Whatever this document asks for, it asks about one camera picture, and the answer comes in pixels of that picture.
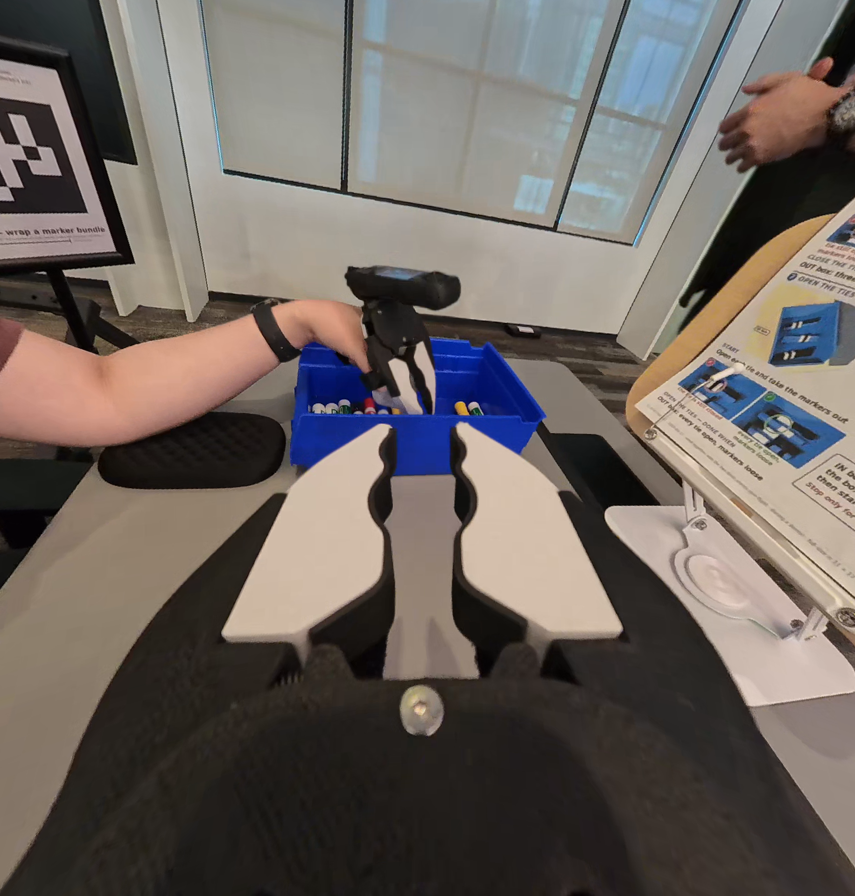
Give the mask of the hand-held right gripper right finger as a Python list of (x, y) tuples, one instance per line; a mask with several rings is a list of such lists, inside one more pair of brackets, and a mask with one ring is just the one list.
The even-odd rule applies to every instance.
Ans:
[(456, 479), (452, 611), (488, 676), (504, 649), (539, 662), (556, 642), (612, 641), (623, 623), (570, 510), (581, 501), (472, 424), (451, 430)]

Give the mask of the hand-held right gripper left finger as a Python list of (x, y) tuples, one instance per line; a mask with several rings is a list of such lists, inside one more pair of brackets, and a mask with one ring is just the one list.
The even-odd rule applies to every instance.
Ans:
[(289, 487), (225, 622), (230, 644), (288, 644), (304, 664), (338, 648), (381, 678), (395, 618), (392, 512), (396, 430), (379, 423)]

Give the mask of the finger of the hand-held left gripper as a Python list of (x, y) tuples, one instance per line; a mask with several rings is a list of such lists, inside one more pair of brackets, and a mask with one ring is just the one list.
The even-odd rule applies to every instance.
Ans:
[(436, 410), (436, 372), (430, 342), (418, 342), (411, 350), (411, 378), (424, 412), (433, 415)]
[(399, 411), (407, 415), (426, 413), (420, 393), (404, 360), (389, 362), (385, 372), (385, 384), (373, 390), (373, 400), (379, 408)]

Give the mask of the blue plastic bin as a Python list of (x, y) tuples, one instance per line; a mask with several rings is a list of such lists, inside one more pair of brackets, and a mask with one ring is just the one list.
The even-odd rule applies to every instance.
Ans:
[(523, 452), (546, 414), (511, 366), (490, 343), (433, 338), (437, 414), (391, 416), (315, 413), (345, 399), (362, 409), (367, 397), (359, 370), (317, 344), (299, 357), (289, 460), (310, 468), (378, 423), (397, 430), (396, 474), (444, 475), (451, 471), (450, 430), (465, 422), (516, 454)]

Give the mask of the row of assorted markers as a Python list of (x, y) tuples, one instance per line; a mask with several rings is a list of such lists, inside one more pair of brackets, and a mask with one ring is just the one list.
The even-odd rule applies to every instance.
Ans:
[[(350, 399), (339, 399), (332, 402), (315, 402), (308, 406), (308, 413), (315, 415), (406, 415), (408, 411), (403, 407), (379, 405), (374, 399), (366, 398), (358, 403)], [(462, 417), (482, 417), (485, 415), (481, 405), (473, 401), (466, 403), (462, 400), (454, 405), (453, 414)]]

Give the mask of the person's left forearm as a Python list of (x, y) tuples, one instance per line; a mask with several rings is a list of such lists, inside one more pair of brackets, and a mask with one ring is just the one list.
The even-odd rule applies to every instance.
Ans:
[(0, 370), (0, 438), (133, 442), (219, 408), (278, 366), (253, 316), (107, 356), (24, 330)]

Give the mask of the black quilted elbow pad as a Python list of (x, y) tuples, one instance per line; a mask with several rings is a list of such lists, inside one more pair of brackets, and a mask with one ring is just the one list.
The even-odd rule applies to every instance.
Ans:
[(115, 487), (142, 490), (254, 486), (280, 468), (282, 425), (245, 412), (210, 412), (171, 430), (104, 449), (98, 473)]

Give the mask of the person's left hand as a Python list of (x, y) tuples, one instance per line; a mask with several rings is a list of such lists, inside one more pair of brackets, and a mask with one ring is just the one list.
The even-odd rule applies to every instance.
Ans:
[(358, 308), (332, 300), (295, 300), (280, 305), (273, 316), (295, 349), (318, 343), (346, 358), (362, 373), (370, 373), (362, 313)]

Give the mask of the black wrist band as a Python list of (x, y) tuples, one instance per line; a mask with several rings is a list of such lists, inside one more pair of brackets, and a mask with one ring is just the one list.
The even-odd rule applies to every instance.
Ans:
[(282, 305), (279, 299), (268, 298), (250, 308), (257, 329), (266, 345), (274, 354), (278, 364), (286, 364), (301, 355), (301, 349), (295, 347), (280, 329), (274, 311)]

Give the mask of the black framed pattern sign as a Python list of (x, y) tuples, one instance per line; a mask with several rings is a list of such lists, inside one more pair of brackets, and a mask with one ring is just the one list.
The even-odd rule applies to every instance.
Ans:
[(132, 264), (130, 242), (70, 55), (0, 37), (0, 279), (50, 285), (67, 341), (138, 343), (76, 299), (68, 270)]

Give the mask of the framed wall panel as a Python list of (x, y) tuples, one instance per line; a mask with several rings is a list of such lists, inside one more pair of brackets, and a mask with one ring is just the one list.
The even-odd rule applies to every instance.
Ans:
[(633, 244), (746, 2), (199, 2), (222, 170)]

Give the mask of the black metal desk frame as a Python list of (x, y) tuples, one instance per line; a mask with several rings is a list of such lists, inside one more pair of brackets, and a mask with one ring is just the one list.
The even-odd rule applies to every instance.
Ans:
[(0, 308), (62, 315), (50, 285), (0, 279)]

